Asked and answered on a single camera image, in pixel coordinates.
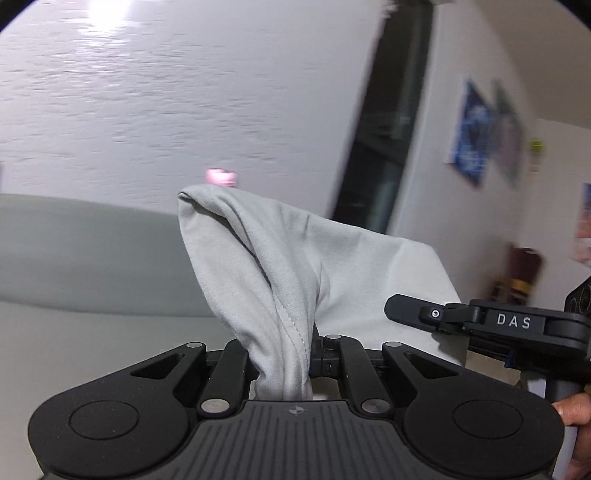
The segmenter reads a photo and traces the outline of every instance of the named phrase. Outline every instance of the finger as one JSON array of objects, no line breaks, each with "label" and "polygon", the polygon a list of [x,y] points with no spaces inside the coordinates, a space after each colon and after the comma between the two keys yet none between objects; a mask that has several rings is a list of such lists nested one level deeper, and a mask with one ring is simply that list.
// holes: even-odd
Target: finger
[{"label": "finger", "polygon": [[574,444],[573,458],[590,463],[591,460],[591,424],[579,427],[577,442]]},{"label": "finger", "polygon": [[572,462],[566,472],[564,480],[582,480],[589,473],[589,468],[578,462]]},{"label": "finger", "polygon": [[577,393],[553,405],[566,426],[587,425],[591,421],[591,395],[588,393]]}]

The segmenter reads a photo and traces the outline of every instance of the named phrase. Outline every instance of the ceiling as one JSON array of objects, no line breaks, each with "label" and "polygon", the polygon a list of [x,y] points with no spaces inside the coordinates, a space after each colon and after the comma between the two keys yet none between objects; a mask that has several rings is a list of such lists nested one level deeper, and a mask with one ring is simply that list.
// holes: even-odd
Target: ceiling
[{"label": "ceiling", "polygon": [[591,31],[556,0],[475,0],[540,118],[591,128]]}]

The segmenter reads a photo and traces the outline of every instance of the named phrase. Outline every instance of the pink object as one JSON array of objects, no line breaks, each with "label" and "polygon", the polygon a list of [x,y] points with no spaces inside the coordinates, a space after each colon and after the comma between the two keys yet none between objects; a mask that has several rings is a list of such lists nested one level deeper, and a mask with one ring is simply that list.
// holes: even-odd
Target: pink object
[{"label": "pink object", "polygon": [[237,175],[230,170],[223,168],[208,168],[205,174],[205,181],[221,187],[235,187]]}]

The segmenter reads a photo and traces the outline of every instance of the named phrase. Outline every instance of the sofa backrest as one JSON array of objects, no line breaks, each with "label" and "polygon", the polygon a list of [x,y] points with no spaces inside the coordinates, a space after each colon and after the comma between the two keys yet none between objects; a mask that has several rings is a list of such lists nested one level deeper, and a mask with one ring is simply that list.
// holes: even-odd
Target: sofa backrest
[{"label": "sofa backrest", "polygon": [[176,216],[0,195],[0,300],[77,312],[213,316]]}]

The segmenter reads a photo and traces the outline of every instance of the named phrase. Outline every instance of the doorway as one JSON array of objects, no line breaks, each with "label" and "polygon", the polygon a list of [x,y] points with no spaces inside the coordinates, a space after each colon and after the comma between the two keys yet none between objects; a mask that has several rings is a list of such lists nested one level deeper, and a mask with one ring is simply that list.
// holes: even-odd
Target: doorway
[{"label": "doorway", "polygon": [[423,89],[428,0],[400,0],[385,21],[332,219],[386,233]]}]

